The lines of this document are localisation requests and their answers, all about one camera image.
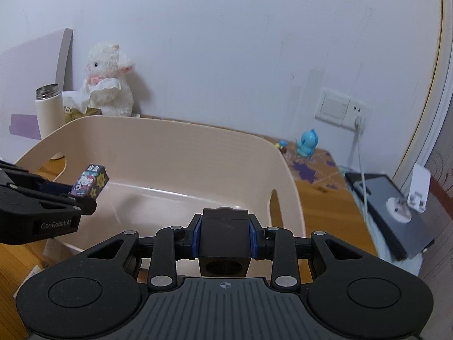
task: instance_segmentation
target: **beige plastic bin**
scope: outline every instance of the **beige plastic bin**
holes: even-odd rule
[[[73,252],[124,230],[145,237],[187,226],[203,208],[247,209],[270,226],[274,189],[284,227],[305,236],[291,173],[279,150],[262,138],[177,121],[88,116],[37,143],[17,164],[36,172],[57,152],[66,157],[58,182],[73,184],[90,163],[104,165],[110,177],[96,212],[82,217],[77,233],[57,238]],[[252,260],[249,276],[269,277],[269,267]],[[198,262],[182,260],[177,269],[200,275]]]

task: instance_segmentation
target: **white thermos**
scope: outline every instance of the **white thermos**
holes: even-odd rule
[[[65,125],[63,95],[57,83],[36,90],[35,106],[41,139]],[[63,156],[58,152],[51,160],[57,160]]]

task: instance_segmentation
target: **white plush toy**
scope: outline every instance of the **white plush toy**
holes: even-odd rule
[[[132,70],[119,45],[98,43],[88,54],[87,78],[79,92],[89,96],[88,107],[106,116],[130,116],[134,99],[125,74]]]

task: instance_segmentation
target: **white wall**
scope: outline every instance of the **white wall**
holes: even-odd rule
[[[294,139],[357,166],[353,132],[314,119],[322,86],[373,109],[366,171],[395,172],[423,110],[440,0],[0,0],[0,51],[73,28],[78,89],[99,41],[135,60],[137,110]]]

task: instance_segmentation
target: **power socket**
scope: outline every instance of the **power socket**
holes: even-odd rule
[[[368,121],[371,117],[371,108],[367,107],[361,101],[357,101],[356,99],[351,98],[349,101],[349,105],[346,110],[346,114],[344,115],[343,121],[341,126],[356,130],[355,121],[358,116],[362,117],[362,132],[368,125]]]

